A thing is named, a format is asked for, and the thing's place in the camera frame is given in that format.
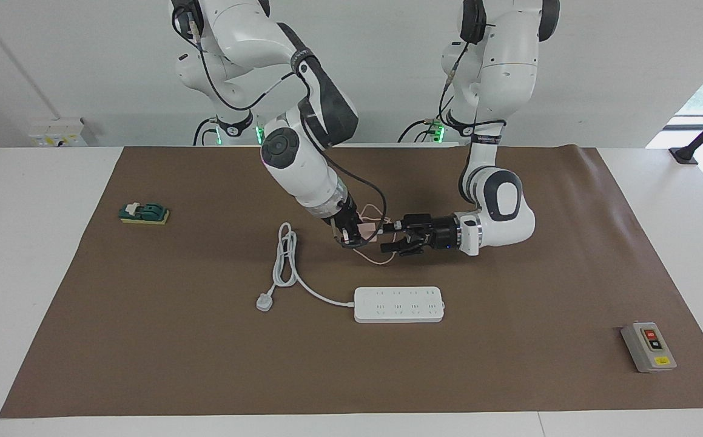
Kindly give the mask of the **grey on-off switch box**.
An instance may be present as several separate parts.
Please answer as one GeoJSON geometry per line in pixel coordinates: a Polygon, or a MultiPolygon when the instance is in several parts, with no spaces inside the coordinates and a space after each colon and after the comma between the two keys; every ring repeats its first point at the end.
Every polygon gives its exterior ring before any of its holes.
{"type": "Polygon", "coordinates": [[[635,368],[640,373],[659,373],[678,367],[669,345],[654,322],[634,322],[620,329],[635,368]]]}

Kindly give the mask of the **white wall socket box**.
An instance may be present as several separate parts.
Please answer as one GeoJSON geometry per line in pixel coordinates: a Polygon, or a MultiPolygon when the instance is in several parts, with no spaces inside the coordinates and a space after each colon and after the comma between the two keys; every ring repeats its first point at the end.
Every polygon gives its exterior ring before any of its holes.
{"type": "Polygon", "coordinates": [[[29,139],[36,147],[87,147],[86,136],[81,117],[30,120],[29,139]]]}

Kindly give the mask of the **green knife switch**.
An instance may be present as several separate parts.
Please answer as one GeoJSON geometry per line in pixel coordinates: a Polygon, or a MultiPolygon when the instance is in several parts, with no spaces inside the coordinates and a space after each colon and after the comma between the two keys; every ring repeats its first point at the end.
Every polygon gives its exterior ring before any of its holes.
{"type": "Polygon", "coordinates": [[[158,203],[133,202],[119,210],[118,218],[124,223],[162,226],[168,221],[169,210],[158,203]]]}

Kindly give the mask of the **brown table mat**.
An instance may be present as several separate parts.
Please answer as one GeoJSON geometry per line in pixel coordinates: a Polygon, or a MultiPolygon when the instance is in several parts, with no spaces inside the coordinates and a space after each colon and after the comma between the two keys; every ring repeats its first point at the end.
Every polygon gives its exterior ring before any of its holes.
{"type": "Polygon", "coordinates": [[[703,408],[703,332],[598,152],[502,147],[532,238],[374,266],[254,147],[127,147],[3,418],[703,408]],[[165,225],[121,222],[126,204],[165,225]],[[438,323],[360,324],[359,287],[440,288],[438,323]],[[620,329],[678,363],[640,373],[620,329]]]}

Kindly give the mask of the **white power strip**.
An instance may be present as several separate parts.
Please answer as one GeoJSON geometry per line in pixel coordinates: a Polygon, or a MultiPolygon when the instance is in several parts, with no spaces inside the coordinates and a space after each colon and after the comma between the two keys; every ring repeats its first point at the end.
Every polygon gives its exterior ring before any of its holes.
{"type": "Polygon", "coordinates": [[[445,316],[440,288],[434,286],[359,287],[354,320],[360,324],[438,323],[445,316]]]}

